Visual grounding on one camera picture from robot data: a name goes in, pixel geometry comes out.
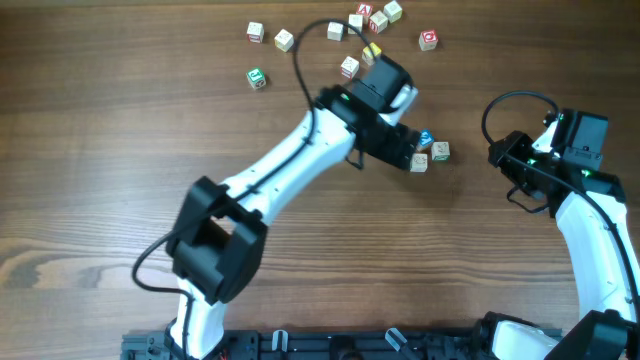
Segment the small cube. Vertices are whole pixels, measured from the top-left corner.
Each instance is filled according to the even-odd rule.
[[[435,139],[433,138],[433,135],[431,135],[431,132],[427,129],[423,129],[420,132],[420,141],[418,142],[418,147],[416,148],[416,150],[423,151],[425,149],[428,149],[434,141]]]
[[[373,30],[376,34],[380,34],[382,30],[387,28],[387,25],[389,25],[389,19],[387,19],[382,11],[376,12],[369,18],[369,29]]]
[[[390,23],[394,23],[400,20],[402,7],[394,0],[384,6],[384,14],[389,18]]]
[[[276,47],[278,49],[287,52],[293,46],[293,35],[285,29],[280,30],[275,38]]]
[[[435,30],[423,31],[420,34],[419,43],[422,51],[435,49],[436,45],[438,45],[438,34],[436,34]]]
[[[411,172],[425,172],[429,162],[427,154],[413,154],[411,158]]]
[[[449,160],[449,143],[448,142],[434,142],[431,147],[431,159],[433,161],[447,161]]]
[[[358,9],[356,10],[356,14],[362,15],[362,18],[365,23],[369,23],[369,17],[373,13],[373,6],[371,4],[360,3],[358,4]]]
[[[364,18],[362,17],[362,15],[349,15],[349,25],[355,27],[360,32],[362,32],[362,24],[364,24],[363,21]],[[351,30],[351,28],[347,29],[347,32],[351,35],[354,35],[356,33],[355,31]]]
[[[360,68],[360,63],[358,60],[352,58],[351,56],[347,56],[346,59],[342,62],[342,66],[340,67],[340,72],[342,75],[348,77],[349,79],[353,79]]]
[[[247,28],[247,39],[251,42],[262,42],[264,36],[264,26],[260,23],[250,22]]]
[[[371,66],[375,63],[374,57],[380,56],[382,54],[382,50],[375,43],[371,43],[371,49],[373,50],[373,56],[371,56],[371,51],[369,51],[369,47],[365,46],[362,50],[362,60],[367,63],[367,65]]]
[[[264,77],[264,73],[260,68],[251,69],[247,72],[247,80],[253,90],[258,90],[261,87],[267,85],[267,79]]]
[[[327,28],[327,39],[342,41],[342,30],[344,30],[344,25],[330,22]]]

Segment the yellow block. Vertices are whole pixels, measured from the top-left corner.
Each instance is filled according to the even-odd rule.
[[[380,48],[378,47],[378,45],[371,43],[371,48],[373,49],[373,54],[375,57],[380,56],[380,54],[382,54],[382,50],[380,50]],[[362,50],[362,54],[368,58],[371,58],[371,51],[369,51],[369,47],[366,46],[364,48],[364,50]]]

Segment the wood grain surface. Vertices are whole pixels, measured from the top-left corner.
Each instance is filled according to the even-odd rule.
[[[403,122],[449,141],[426,174],[366,158],[314,181],[270,230],[262,267],[227,328],[468,326],[487,311],[569,328],[578,303],[554,220],[508,204],[487,163],[480,116],[497,95],[546,93],[610,117],[603,170],[628,197],[640,238],[640,5],[637,2],[404,1],[380,35],[420,89]],[[380,8],[383,3],[375,2]],[[177,298],[129,278],[171,227],[198,177],[221,181],[301,120],[291,54],[273,44],[353,2],[0,10],[0,359],[114,359],[121,335],[163,328]],[[264,23],[265,43],[245,39]],[[421,52],[421,30],[437,29]],[[313,94],[341,83],[353,36],[312,32],[300,54]],[[260,92],[245,72],[260,66]],[[495,138],[536,136],[546,107],[496,108]],[[143,278],[174,285],[161,251]]]

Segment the wooden cube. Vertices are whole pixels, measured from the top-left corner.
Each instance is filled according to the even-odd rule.
[[[384,14],[389,18],[390,23],[394,23],[400,20],[402,7],[394,0],[384,6]]]
[[[264,26],[260,23],[250,22],[247,28],[247,39],[251,42],[262,42],[264,36]]]
[[[351,56],[347,56],[346,59],[342,62],[342,66],[340,67],[340,72],[342,75],[348,77],[349,79],[353,79],[360,68],[360,63],[358,60],[352,58]]]
[[[447,161],[450,155],[448,142],[433,143],[431,147],[431,159],[433,161]]]
[[[420,132],[420,141],[418,142],[418,147],[416,148],[416,151],[423,151],[428,149],[431,145],[433,145],[433,142],[435,141],[433,135],[431,135],[431,132],[427,129],[423,129]]]
[[[429,166],[429,155],[413,154],[411,158],[411,172],[425,172]]]
[[[376,34],[380,34],[382,30],[387,28],[387,25],[389,25],[389,19],[382,11],[376,12],[369,18],[369,29],[373,30]]]
[[[285,29],[280,30],[275,37],[276,47],[284,52],[289,51],[293,46],[293,35]]]
[[[364,17],[362,15],[354,15],[351,14],[349,15],[349,25],[354,26],[355,28],[357,28],[360,32],[362,32],[362,24],[364,23]],[[351,30],[350,28],[347,29],[347,32],[351,35],[354,35],[356,32]]]
[[[438,45],[438,34],[436,34],[435,30],[423,31],[420,34],[419,43],[422,51],[435,49],[436,45]]]
[[[334,22],[329,23],[329,27],[327,28],[327,39],[342,41],[343,30],[344,30],[344,25],[339,23],[334,23]]]
[[[369,47],[365,46],[362,50],[362,60],[367,63],[367,65],[371,66],[374,64],[374,57],[380,56],[382,54],[382,50],[375,43],[371,43],[371,49],[373,49],[373,56],[371,56],[371,51],[369,51]]]
[[[360,3],[358,4],[358,9],[356,10],[356,14],[362,15],[365,23],[369,23],[369,17],[373,14],[373,5]]]
[[[249,70],[247,72],[247,80],[249,80],[249,84],[251,84],[253,90],[258,90],[267,85],[267,78],[260,68]]]

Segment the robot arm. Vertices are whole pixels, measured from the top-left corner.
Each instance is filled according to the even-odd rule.
[[[500,167],[525,194],[547,198],[550,215],[555,217],[569,249],[581,321],[560,343],[529,325],[501,321],[495,327],[491,349],[503,360],[583,356],[617,359],[635,341],[637,313],[628,269],[613,232],[583,196],[509,161],[515,158],[553,174],[593,200],[615,224],[637,289],[640,269],[627,231],[622,187],[617,177],[597,171],[607,119],[565,109],[557,120],[548,116],[544,123],[548,129],[535,142],[516,131],[492,144],[489,162]],[[505,159],[505,152],[512,158]]]
[[[409,79],[399,65],[382,56],[364,79],[354,83],[352,91],[341,86],[322,91],[314,109],[313,134],[309,133],[311,112],[307,112],[289,136],[248,169],[220,185],[207,178],[194,184],[174,229],[217,208],[221,214],[216,217],[228,216],[236,230],[229,236],[213,220],[206,220],[167,244],[178,286],[194,298],[187,329],[189,356],[205,358],[220,342],[226,303],[257,271],[267,227],[316,176],[344,161],[354,148],[400,169],[409,168],[419,139],[418,132],[399,124],[418,93]],[[255,192],[234,200],[305,142],[283,171],[269,177]],[[178,317],[169,330],[168,345],[175,355],[181,354],[186,317],[187,299],[181,296]]]

